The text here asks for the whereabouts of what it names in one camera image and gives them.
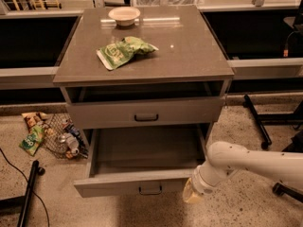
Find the yellow-white gripper body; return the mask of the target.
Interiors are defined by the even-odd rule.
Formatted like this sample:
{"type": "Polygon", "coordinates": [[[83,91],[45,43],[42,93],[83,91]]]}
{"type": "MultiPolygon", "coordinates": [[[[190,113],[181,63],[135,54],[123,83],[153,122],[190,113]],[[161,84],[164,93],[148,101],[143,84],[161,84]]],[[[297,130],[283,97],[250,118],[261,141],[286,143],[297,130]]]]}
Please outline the yellow-white gripper body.
{"type": "Polygon", "coordinates": [[[188,179],[184,190],[183,190],[183,201],[185,203],[199,203],[202,200],[203,196],[194,189],[193,183],[191,179],[188,179]]]}

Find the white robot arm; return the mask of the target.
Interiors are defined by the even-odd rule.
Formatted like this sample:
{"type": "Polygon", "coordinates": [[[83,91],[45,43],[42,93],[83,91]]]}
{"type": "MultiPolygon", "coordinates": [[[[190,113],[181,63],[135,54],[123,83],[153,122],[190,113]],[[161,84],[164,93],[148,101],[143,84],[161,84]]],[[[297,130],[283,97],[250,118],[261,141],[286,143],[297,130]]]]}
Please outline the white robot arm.
{"type": "Polygon", "coordinates": [[[298,193],[303,189],[301,153],[250,150],[241,145],[218,141],[208,147],[205,161],[188,178],[183,191],[184,202],[199,202],[203,195],[211,194],[219,183],[239,170],[276,181],[273,192],[278,196],[286,194],[303,201],[303,195],[298,193]]]}

